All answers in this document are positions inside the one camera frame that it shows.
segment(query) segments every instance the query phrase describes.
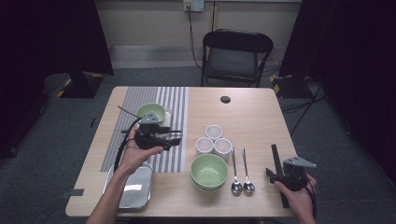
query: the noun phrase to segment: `striped cloth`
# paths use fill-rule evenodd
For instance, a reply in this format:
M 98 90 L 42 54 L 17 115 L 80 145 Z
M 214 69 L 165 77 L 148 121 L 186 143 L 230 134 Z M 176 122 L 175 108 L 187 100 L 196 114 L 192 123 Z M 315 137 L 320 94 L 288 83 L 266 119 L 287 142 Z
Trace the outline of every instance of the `striped cloth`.
M 156 173 L 181 173 L 185 167 L 186 135 L 187 135 L 187 111 L 188 111 L 188 87 L 129 87 L 122 107 L 134 112 L 146 103 L 157 103 L 172 111 L 170 122 L 171 130 L 182 130 L 182 140 L 179 146 L 171 147 L 169 151 L 151 156 L 148 159 Z M 111 136 L 105 159 L 102 163 L 101 172 L 108 172 L 114 165 L 118 148 L 123 140 L 122 130 L 128 130 L 134 117 L 120 111 L 116 127 Z

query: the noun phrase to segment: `wooden table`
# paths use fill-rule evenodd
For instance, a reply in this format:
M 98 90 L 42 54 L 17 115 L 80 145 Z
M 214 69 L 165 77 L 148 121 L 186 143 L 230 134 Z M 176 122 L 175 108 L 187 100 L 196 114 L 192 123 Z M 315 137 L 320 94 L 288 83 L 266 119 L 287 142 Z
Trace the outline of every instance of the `wooden table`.
M 87 158 L 81 168 L 75 189 L 84 189 L 82 196 L 71 196 L 66 207 L 70 217 L 87 217 L 101 197 L 106 183 L 106 172 L 99 172 L 114 131 L 128 87 L 117 87 L 112 92 L 100 121 Z M 289 217 L 277 188 L 270 184 L 265 168 L 275 170 L 271 145 L 276 144 L 281 160 L 296 155 L 275 93 L 257 88 L 188 88 L 188 122 L 185 172 L 155 173 L 152 179 L 150 201 L 140 212 L 122 210 L 120 217 Z M 221 96 L 229 96 L 224 104 Z M 195 142 L 205 135 L 205 128 L 218 124 L 223 136 L 235 147 L 237 176 L 245 182 L 241 147 L 246 148 L 250 181 L 256 191 L 239 196 L 231 193 L 233 163 L 227 163 L 229 177 L 225 185 L 214 192 L 198 190 L 190 176 L 191 162 L 196 157 Z

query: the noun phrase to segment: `spoon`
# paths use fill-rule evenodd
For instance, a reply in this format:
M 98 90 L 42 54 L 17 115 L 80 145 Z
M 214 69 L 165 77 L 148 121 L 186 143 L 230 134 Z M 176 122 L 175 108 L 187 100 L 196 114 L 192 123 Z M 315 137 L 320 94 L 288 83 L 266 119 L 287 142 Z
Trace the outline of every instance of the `spoon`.
M 247 157 L 245 155 L 245 148 L 242 147 L 242 155 L 244 156 L 244 164 L 245 164 L 245 173 L 247 174 L 247 181 L 244 184 L 244 189 L 247 193 L 254 192 L 254 185 L 248 180 L 248 166 L 247 166 Z
M 231 154 L 233 155 L 233 173 L 234 173 L 234 179 L 235 181 L 231 185 L 231 190 L 234 193 L 240 193 L 242 192 L 242 184 L 239 183 L 238 178 L 236 178 L 236 166 L 235 166 L 235 149 L 231 150 Z

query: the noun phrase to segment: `chair backrest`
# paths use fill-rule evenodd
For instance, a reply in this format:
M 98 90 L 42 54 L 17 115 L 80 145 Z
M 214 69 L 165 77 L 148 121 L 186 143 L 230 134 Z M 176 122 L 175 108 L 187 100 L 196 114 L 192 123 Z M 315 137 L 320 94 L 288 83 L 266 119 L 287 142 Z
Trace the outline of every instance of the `chair backrest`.
M 203 44 L 204 48 L 210 47 L 258 53 L 271 52 L 274 47 L 274 42 L 266 35 L 225 29 L 207 33 L 204 36 Z

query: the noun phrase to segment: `gray carpet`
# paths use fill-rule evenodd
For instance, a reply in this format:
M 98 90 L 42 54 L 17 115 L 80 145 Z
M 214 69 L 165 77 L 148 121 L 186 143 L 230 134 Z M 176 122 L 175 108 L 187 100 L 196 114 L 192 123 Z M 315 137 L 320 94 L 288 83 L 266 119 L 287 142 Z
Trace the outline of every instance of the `gray carpet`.
M 196 67 L 117 69 L 105 77 L 94 99 L 56 98 L 52 91 L 46 110 L 24 136 L 13 159 L 0 160 L 0 223 L 84 223 L 68 217 L 67 200 L 84 162 L 106 102 L 116 86 L 199 86 Z M 46 80 L 46 90 L 64 75 Z M 237 86 L 210 80 L 208 86 Z M 315 92 L 318 83 L 309 83 Z M 272 88 L 265 77 L 261 87 Z M 307 99 L 279 99 L 283 108 Z M 290 131 L 304 108 L 285 113 Z M 326 99 L 314 103 L 292 136 L 300 157 L 318 165 L 307 172 L 318 180 L 318 223 L 395 223 L 396 190 L 373 158 L 354 142 Z M 208 220 L 143 219 L 134 223 L 213 223 Z M 249 223 L 248 219 L 222 219 L 218 223 Z M 265 223 L 297 223 L 293 217 L 267 219 Z

